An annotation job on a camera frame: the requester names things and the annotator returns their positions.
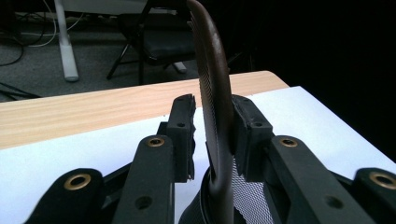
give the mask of white sheet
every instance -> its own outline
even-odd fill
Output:
[[[362,167],[396,173],[396,165],[301,87],[251,95],[276,135],[303,140],[324,165],[350,179]],[[155,134],[168,116],[0,150],[0,223],[22,223],[48,187],[64,173],[93,168],[103,175],[129,163],[140,139]],[[196,177],[176,185],[176,214],[200,188],[208,166],[202,108],[194,116]]]

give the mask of screw hole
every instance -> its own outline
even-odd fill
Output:
[[[370,179],[383,188],[396,189],[396,179],[390,175],[379,172],[371,172]]]
[[[289,139],[289,138],[283,138],[280,140],[280,143],[285,146],[285,147],[297,147],[297,142]]]
[[[148,146],[149,147],[160,147],[163,145],[164,142],[165,141],[162,138],[158,138],[158,137],[150,138],[148,140]]]
[[[64,188],[69,190],[82,189],[91,182],[91,176],[87,174],[72,175],[64,182]]]

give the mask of black plastic part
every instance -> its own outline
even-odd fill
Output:
[[[378,168],[360,169],[352,195],[376,223],[396,221],[396,175]]]
[[[165,135],[142,139],[112,223],[173,224],[174,147]]]
[[[204,174],[201,189],[195,195],[190,205],[184,210],[181,215],[178,224],[215,224],[214,214],[212,214],[213,208],[210,205],[213,204],[209,195],[209,181],[210,181],[210,168],[208,168]],[[234,224],[246,224],[244,217],[234,207],[233,208],[233,223]]]
[[[193,117],[195,98],[192,94],[177,97],[173,104],[166,126],[166,136],[173,140],[175,147],[175,182],[185,183],[194,179],[194,162],[192,155],[195,149]]]
[[[374,223],[301,140],[275,136],[268,156],[290,198],[290,209],[281,220],[287,223]]]
[[[235,160],[239,175],[247,182],[262,182],[264,146],[274,136],[273,126],[246,97],[233,95]]]
[[[105,199],[102,189],[100,172],[70,171],[50,186],[25,223],[97,223]]]

